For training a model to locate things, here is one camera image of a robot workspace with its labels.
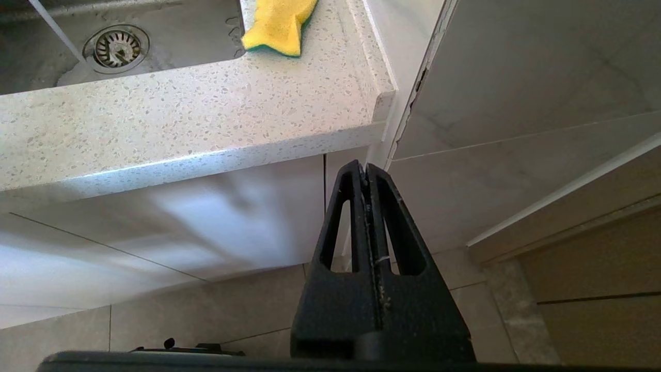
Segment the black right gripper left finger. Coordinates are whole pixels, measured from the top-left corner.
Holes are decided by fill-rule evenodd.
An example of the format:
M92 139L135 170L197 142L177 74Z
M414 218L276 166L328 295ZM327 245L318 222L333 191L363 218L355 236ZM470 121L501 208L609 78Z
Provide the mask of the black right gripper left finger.
M291 325L291 357L352 359L362 336L380 325L365 173L359 161L340 168ZM342 207L350 208L351 265L334 272Z

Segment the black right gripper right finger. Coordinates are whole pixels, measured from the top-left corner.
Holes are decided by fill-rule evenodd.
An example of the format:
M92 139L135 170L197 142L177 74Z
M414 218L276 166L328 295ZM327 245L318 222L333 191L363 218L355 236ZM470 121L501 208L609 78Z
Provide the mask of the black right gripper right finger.
M365 171L376 328L361 357L389 362L474 362L468 327L390 175Z

